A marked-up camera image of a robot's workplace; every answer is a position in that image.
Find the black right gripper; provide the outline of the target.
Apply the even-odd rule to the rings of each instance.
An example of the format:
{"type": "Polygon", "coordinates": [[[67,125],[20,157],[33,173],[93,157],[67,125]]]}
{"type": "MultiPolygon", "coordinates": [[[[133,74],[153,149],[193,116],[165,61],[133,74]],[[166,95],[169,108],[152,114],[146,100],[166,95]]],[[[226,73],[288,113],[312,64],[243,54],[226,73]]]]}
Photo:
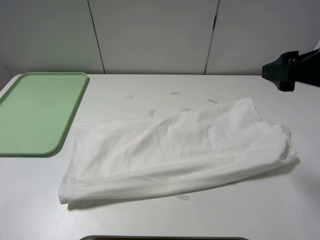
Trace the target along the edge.
{"type": "Polygon", "coordinates": [[[279,91],[293,92],[295,82],[320,86],[320,50],[304,54],[289,51],[262,67],[262,78],[272,82],[279,91]]]}

